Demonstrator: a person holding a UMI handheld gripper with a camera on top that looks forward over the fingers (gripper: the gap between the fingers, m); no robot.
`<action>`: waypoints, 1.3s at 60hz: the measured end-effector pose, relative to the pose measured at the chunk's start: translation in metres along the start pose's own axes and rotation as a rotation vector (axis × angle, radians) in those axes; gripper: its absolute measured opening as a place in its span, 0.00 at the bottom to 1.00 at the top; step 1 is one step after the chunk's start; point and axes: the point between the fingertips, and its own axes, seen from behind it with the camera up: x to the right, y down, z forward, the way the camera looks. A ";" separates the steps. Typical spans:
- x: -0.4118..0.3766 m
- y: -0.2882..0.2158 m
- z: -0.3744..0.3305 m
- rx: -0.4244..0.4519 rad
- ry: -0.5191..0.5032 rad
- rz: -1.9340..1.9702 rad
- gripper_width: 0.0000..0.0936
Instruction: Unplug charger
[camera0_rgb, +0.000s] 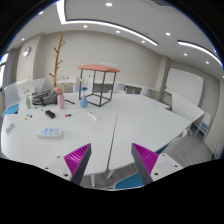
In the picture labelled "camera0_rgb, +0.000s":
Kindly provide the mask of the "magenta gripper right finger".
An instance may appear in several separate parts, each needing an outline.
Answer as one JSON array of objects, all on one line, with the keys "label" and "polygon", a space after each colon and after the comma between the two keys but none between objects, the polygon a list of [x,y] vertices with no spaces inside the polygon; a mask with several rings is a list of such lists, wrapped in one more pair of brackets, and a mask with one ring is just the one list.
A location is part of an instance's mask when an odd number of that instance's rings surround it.
[{"label": "magenta gripper right finger", "polygon": [[143,184],[147,185],[152,183],[151,173],[159,155],[136,143],[132,144],[131,154],[137,165]]}]

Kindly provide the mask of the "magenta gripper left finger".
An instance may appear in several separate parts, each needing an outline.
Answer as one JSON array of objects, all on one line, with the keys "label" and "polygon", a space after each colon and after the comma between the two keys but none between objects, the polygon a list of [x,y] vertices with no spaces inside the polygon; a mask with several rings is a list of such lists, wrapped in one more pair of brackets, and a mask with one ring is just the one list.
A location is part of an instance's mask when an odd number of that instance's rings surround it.
[{"label": "magenta gripper left finger", "polygon": [[86,144],[64,157],[64,160],[72,174],[72,183],[76,185],[81,183],[91,153],[91,144]]}]

